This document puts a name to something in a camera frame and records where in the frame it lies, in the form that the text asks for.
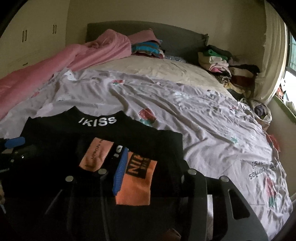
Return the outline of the black IKISS shirt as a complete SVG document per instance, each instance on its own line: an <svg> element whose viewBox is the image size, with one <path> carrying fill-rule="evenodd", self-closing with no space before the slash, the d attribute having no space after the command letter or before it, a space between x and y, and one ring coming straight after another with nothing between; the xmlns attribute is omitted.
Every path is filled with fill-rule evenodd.
<svg viewBox="0 0 296 241"><path fill-rule="evenodd" d="M128 158L119 193L115 196L123 240L161 240L170 228L176 229L175 211L181 200L183 158L180 133L156 130L132 120L122 111L100 116L105 125L88 128L78 122L77 108L44 118L29 118L18 137L24 145L35 145L47 157L50 170L58 168L60 178L67 165L102 167L106 151L125 147ZM1 240L26 240L23 222L33 197L29 178L3 185L5 199L1 209Z"/></svg>

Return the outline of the dark grey headboard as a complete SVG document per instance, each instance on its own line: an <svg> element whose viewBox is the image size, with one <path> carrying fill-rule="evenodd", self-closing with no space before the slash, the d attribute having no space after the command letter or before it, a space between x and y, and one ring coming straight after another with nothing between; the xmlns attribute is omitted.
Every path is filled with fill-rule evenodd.
<svg viewBox="0 0 296 241"><path fill-rule="evenodd" d="M95 40L105 30L112 29L123 35L132 35L137 32L152 29L155 36L162 41L161 48L171 56L189 58L208 44L209 35L200 34L184 28L145 21L106 21L88 23L85 41Z"/></svg>

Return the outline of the window with grille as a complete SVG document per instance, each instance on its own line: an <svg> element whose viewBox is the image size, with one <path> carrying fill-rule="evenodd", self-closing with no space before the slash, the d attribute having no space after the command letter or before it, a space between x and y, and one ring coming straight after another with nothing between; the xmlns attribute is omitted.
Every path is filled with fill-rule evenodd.
<svg viewBox="0 0 296 241"><path fill-rule="evenodd" d="M287 99L295 103L295 38L289 33L288 38L288 55L287 55L287 66L285 69L285 93Z"/></svg>

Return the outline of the pink blanket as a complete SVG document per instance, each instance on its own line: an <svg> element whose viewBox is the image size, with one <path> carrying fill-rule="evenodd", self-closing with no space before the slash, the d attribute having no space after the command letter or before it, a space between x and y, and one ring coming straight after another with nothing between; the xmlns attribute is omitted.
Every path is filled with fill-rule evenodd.
<svg viewBox="0 0 296 241"><path fill-rule="evenodd" d="M20 102L32 96L34 91L49 81L64 68L82 70L94 65L128 57L132 45L159 40L152 29L143 30L130 36L108 29L94 41L67 46L58 54L37 64L14 71L1 78L1 118Z"/></svg>

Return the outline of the white strawberry print bedsheet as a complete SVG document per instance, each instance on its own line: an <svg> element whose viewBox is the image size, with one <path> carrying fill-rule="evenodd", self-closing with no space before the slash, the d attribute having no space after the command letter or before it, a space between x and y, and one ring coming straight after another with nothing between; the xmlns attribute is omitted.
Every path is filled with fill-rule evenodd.
<svg viewBox="0 0 296 241"><path fill-rule="evenodd" d="M228 176L269 239L292 213L286 173L270 137L248 106L216 91L117 71L64 69L9 111L1 137L19 136L28 117L73 106L88 128L103 127L101 115L123 111L146 126L181 133L189 166L212 178Z"/></svg>

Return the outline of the cluttered window sill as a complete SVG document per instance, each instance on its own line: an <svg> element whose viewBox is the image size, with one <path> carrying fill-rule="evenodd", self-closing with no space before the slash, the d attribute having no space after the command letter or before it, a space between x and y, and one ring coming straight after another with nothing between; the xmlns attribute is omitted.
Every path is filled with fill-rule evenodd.
<svg viewBox="0 0 296 241"><path fill-rule="evenodd" d="M278 104L280 109L285 113L285 115L290 119L292 123L296 122L295 116L295 103L288 100L286 92L282 90L281 85L278 87L273 100Z"/></svg>

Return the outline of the cream wardrobe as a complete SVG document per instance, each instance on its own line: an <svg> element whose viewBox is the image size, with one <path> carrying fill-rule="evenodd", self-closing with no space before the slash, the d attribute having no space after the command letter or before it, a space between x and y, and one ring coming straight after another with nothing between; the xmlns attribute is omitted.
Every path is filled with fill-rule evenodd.
<svg viewBox="0 0 296 241"><path fill-rule="evenodd" d="M27 1L1 36L1 77L65 48L69 1Z"/></svg>

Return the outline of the cream mattress cover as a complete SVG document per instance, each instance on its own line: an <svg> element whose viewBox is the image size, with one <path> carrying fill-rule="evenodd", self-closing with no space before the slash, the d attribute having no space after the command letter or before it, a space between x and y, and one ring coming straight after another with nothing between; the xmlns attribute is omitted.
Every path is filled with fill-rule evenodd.
<svg viewBox="0 0 296 241"><path fill-rule="evenodd" d="M216 91L224 96L233 96L218 80L201 67L168 59L145 56L129 56L90 67L94 70L117 71L126 74L145 75L156 79Z"/></svg>

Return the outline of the clothes bag beside bed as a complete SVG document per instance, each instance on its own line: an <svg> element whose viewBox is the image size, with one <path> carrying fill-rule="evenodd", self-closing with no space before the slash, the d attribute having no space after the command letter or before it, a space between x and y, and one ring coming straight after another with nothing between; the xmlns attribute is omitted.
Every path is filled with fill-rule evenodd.
<svg viewBox="0 0 296 241"><path fill-rule="evenodd" d="M272 121L272 115L270 109L263 103L254 99L241 98L240 102L248 105L252 110L255 119L262 126L262 129L266 131Z"/></svg>

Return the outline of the pile of mixed clothes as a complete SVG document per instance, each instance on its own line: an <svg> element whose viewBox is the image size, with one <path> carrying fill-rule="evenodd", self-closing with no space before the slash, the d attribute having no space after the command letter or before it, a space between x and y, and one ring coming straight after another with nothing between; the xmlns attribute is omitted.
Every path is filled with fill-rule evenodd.
<svg viewBox="0 0 296 241"><path fill-rule="evenodd" d="M236 100L253 97L255 78L260 73L257 65L213 45L199 50L198 61Z"/></svg>

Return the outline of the cream curtain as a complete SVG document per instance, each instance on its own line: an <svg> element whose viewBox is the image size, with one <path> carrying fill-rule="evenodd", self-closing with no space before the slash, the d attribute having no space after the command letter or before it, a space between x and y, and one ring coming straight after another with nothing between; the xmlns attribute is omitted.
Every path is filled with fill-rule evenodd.
<svg viewBox="0 0 296 241"><path fill-rule="evenodd" d="M285 73L288 52L287 25L274 9L264 2L266 15L266 32L262 72L255 78L253 98L268 104L275 95Z"/></svg>

